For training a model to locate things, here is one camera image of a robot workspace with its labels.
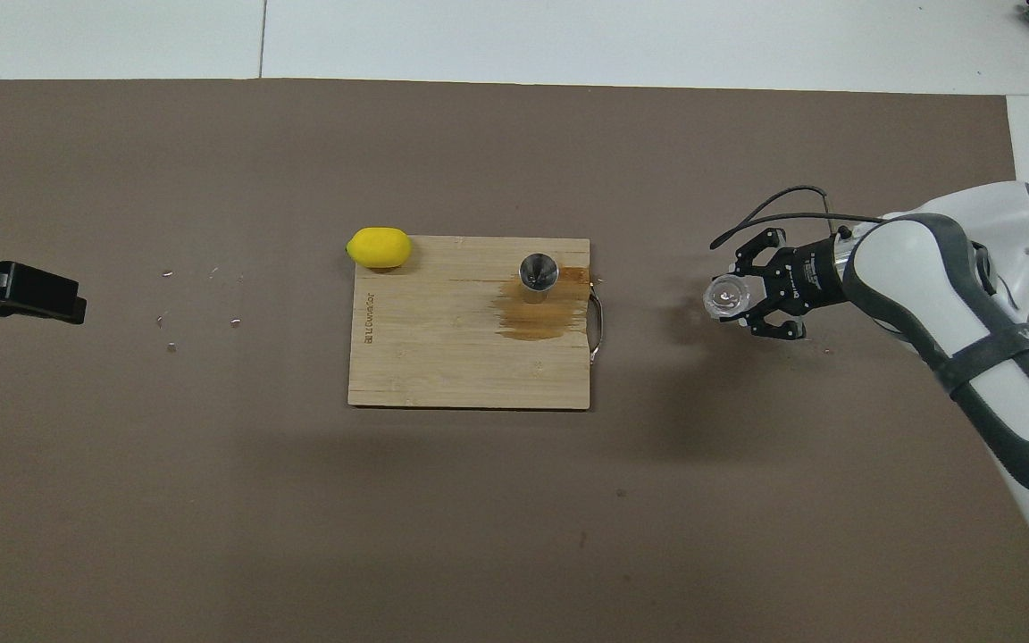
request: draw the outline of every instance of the brown mat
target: brown mat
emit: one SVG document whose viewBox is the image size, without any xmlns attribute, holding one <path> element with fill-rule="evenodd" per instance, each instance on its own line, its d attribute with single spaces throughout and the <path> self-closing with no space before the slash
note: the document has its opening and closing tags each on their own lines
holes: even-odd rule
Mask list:
<svg viewBox="0 0 1029 643">
<path fill-rule="evenodd" d="M 0 640 L 1029 640 L 1029 533 L 918 359 L 699 298 L 777 188 L 1013 175 L 1002 98 L 0 82 L 0 260 L 90 300 L 0 319 Z M 347 406 L 368 224 L 592 240 L 593 409 Z"/>
</svg>

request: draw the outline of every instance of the black strap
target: black strap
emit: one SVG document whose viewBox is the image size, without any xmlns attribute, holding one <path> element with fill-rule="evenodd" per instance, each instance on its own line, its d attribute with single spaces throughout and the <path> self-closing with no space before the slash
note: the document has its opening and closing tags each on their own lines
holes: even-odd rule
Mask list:
<svg viewBox="0 0 1029 643">
<path fill-rule="evenodd" d="M 963 347 L 935 369 L 935 378 L 951 395 L 955 389 L 984 373 L 996 363 L 1012 359 L 1029 350 L 1029 324 L 1016 324 L 998 330 Z"/>
</svg>

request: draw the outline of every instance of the white floor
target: white floor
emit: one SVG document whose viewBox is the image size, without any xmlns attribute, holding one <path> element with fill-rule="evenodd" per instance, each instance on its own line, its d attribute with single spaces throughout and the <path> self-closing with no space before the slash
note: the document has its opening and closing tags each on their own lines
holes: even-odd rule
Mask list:
<svg viewBox="0 0 1029 643">
<path fill-rule="evenodd" d="M 1021 0 L 0 0 L 0 78 L 407 78 L 1004 94 Z"/>
</svg>

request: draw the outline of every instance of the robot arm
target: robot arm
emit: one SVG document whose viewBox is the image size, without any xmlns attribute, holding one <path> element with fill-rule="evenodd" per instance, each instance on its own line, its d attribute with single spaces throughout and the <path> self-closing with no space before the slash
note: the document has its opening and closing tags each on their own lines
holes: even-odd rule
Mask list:
<svg viewBox="0 0 1029 643">
<path fill-rule="evenodd" d="M 756 240 L 750 244 L 779 247 L 783 231 Z M 710 286 L 711 314 L 755 334 L 796 338 L 805 311 L 857 306 L 931 367 L 992 450 L 1029 523 L 1028 184 L 975 187 L 783 247 L 765 267 L 751 257 L 742 263 L 746 253 Z M 765 294 L 752 303 L 755 278 Z M 765 315 L 775 310 L 792 321 L 769 326 Z"/>
</svg>

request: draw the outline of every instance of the metal cup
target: metal cup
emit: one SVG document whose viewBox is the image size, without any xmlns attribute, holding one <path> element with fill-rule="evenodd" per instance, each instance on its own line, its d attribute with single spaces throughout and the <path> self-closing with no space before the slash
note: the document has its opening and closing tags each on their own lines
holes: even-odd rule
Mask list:
<svg viewBox="0 0 1029 643">
<path fill-rule="evenodd" d="M 559 282 L 559 264 L 542 253 L 534 253 L 523 259 L 518 277 L 523 282 L 523 301 L 539 303 Z"/>
</svg>

